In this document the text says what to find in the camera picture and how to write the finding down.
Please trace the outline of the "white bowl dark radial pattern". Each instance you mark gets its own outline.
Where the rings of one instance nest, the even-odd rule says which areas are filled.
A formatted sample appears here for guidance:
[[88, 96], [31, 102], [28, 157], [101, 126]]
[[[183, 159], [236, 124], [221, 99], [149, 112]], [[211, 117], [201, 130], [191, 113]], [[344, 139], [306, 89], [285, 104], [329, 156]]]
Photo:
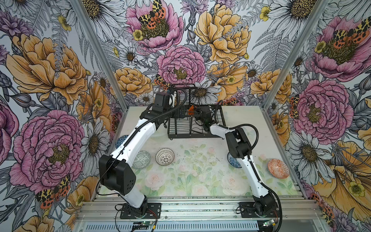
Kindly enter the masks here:
[[155, 156], [156, 163], [160, 166], [168, 166], [175, 159], [175, 153], [169, 148], [162, 148]]

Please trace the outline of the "orange plastic bowl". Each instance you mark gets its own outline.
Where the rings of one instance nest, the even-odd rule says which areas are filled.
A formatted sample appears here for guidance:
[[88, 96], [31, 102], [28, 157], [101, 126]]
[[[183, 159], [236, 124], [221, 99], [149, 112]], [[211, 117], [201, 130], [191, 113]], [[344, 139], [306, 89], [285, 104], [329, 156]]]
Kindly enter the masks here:
[[190, 106], [190, 108], [188, 109], [188, 115], [193, 116], [194, 111], [195, 111], [195, 106], [194, 105]]

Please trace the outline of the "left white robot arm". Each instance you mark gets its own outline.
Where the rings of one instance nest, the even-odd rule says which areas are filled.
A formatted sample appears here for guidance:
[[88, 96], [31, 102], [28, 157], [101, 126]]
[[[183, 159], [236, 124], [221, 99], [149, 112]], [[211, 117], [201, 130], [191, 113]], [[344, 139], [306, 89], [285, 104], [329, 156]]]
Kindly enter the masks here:
[[126, 140], [110, 155], [99, 159], [100, 183], [125, 200], [128, 213], [141, 218], [147, 213], [147, 197], [136, 187], [133, 163], [146, 141], [171, 114], [171, 94], [157, 93], [153, 104], [140, 115], [140, 119]]

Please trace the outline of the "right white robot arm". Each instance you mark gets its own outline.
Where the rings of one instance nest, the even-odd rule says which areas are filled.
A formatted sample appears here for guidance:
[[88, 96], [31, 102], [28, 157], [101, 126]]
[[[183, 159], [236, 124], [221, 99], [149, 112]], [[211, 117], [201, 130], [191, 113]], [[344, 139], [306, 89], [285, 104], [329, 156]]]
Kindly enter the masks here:
[[217, 111], [221, 106], [199, 107], [196, 119], [201, 121], [204, 129], [212, 135], [227, 142], [229, 154], [237, 160], [245, 172], [253, 193], [254, 211], [258, 216], [265, 216], [276, 205], [280, 205], [277, 194], [264, 184], [255, 165], [252, 151], [259, 141], [258, 129], [249, 123], [227, 127], [217, 121]]

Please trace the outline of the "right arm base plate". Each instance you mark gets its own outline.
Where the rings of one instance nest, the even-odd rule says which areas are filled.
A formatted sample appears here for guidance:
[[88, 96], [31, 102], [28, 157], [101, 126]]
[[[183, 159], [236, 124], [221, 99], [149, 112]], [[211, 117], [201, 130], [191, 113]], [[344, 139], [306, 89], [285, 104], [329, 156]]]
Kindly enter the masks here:
[[240, 214], [242, 218], [279, 218], [280, 216], [277, 206], [268, 211], [263, 211], [262, 208], [259, 208], [253, 202], [239, 202], [235, 212]]

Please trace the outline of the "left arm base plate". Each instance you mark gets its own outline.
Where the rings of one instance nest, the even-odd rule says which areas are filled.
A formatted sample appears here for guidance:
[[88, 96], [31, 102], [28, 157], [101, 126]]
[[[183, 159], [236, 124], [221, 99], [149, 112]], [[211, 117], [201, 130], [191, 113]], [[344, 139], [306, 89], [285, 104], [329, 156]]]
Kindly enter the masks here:
[[124, 204], [120, 210], [120, 219], [159, 219], [161, 203], [146, 203], [140, 208]]

